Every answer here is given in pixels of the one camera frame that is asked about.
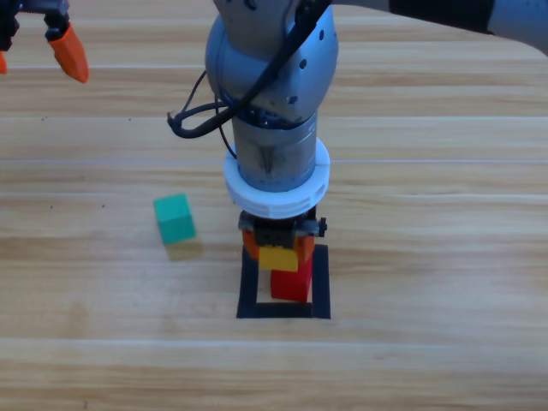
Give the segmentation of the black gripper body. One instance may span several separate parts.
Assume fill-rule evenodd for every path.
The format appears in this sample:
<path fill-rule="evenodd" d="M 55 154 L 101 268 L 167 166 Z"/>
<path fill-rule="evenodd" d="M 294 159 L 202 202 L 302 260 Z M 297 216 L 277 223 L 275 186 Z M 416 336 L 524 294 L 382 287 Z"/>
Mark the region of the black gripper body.
<path fill-rule="evenodd" d="M 1 50 L 8 51 L 20 25 L 19 13 L 42 15 L 48 29 L 48 41 L 60 39 L 69 29 L 67 0 L 1 0 Z"/>
<path fill-rule="evenodd" d="M 258 217 L 247 211 L 239 216 L 238 228 L 250 232 L 259 247 L 293 248 L 297 237 L 324 237 L 328 229 L 325 217 L 317 217 L 316 208 L 283 219 Z"/>

